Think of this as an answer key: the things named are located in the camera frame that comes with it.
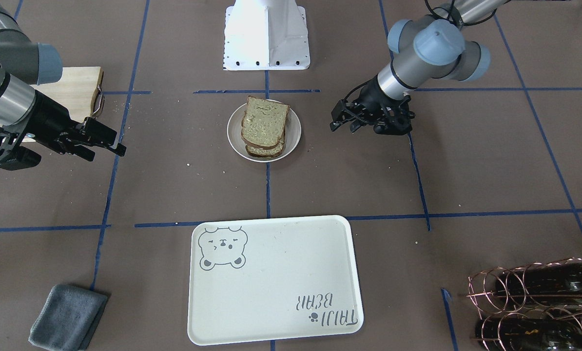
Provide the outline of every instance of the bread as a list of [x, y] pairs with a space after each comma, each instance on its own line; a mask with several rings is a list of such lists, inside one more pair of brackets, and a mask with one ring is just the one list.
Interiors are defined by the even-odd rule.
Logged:
[[284, 135], [282, 135], [282, 139], [273, 149], [265, 150], [265, 149], [259, 149], [258, 147], [246, 145], [246, 151], [249, 155], [254, 156], [254, 157], [263, 157], [263, 158], [280, 156], [280, 154], [282, 153], [284, 148], [285, 148]]
[[279, 148], [288, 114], [289, 105], [248, 96], [241, 138], [247, 146], [258, 149]]

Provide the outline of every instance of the plate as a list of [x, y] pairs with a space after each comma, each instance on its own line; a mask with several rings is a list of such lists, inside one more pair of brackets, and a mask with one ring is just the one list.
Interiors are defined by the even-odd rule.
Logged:
[[363, 321], [345, 218], [209, 222], [194, 229], [187, 327], [196, 345], [349, 334]]
[[233, 150], [235, 150], [243, 158], [254, 162], [274, 162], [276, 160], [280, 160], [286, 155], [289, 155], [300, 142], [300, 136], [302, 135], [300, 118], [297, 117], [295, 111], [293, 111], [293, 109], [289, 109], [289, 115], [287, 115], [287, 124], [285, 125], [285, 148], [282, 150], [282, 153], [276, 157], [254, 157], [251, 154], [248, 154], [246, 151], [246, 143], [241, 138], [241, 120], [244, 118], [246, 106], [247, 103], [236, 109], [235, 112], [233, 112], [231, 115], [231, 118], [228, 120], [226, 133], [228, 135], [228, 142], [231, 143]]

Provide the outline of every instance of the gray towel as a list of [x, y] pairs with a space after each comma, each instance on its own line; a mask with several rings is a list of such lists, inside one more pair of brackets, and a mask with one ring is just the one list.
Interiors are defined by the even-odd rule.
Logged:
[[31, 327], [29, 342], [50, 351], [87, 349], [106, 303], [105, 295], [55, 285]]

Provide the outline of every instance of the white plastic mount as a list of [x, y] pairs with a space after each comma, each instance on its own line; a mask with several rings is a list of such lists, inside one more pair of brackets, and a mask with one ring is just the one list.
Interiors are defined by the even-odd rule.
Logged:
[[307, 69], [306, 10], [295, 0], [236, 0], [226, 9], [224, 69]]

